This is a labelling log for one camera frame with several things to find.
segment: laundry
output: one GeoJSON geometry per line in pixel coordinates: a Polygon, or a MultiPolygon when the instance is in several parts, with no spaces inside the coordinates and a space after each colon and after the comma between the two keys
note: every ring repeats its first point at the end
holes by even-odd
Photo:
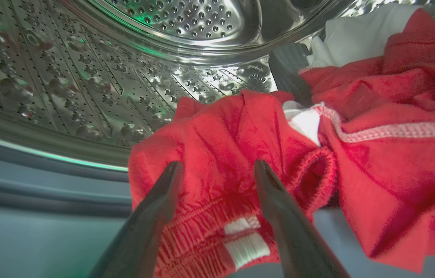
{"type": "Polygon", "coordinates": [[[133,207],[169,162],[184,167],[155,276],[224,277],[279,262],[259,209],[257,159],[311,220],[339,192],[368,257],[422,270],[424,257],[435,255],[435,21],[412,11],[404,28],[382,41],[383,53],[337,61],[325,47],[331,66],[301,70],[312,107],[285,92],[242,90],[210,105],[182,98],[175,120],[133,147],[133,207]]]}

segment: red garment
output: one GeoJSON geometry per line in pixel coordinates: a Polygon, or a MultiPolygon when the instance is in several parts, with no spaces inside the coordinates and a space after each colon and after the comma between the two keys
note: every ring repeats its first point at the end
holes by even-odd
{"type": "Polygon", "coordinates": [[[383,57],[301,72],[368,257],[421,271],[435,255],[435,21],[418,10],[383,57]]]}
{"type": "Polygon", "coordinates": [[[129,177],[134,208],[169,162],[183,164],[176,213],[162,233],[156,277],[219,278],[241,264],[279,262],[272,227],[259,209],[253,176],[257,159],[269,163],[310,218],[327,204],[335,190],[334,156],[290,128],[281,102],[292,95],[274,95],[242,90],[208,106],[183,98],[171,124],[133,147],[129,177]],[[260,227],[225,233],[226,224],[250,216],[257,216],[260,227]],[[241,250],[242,241],[257,234],[269,255],[230,251],[241,250]]]}

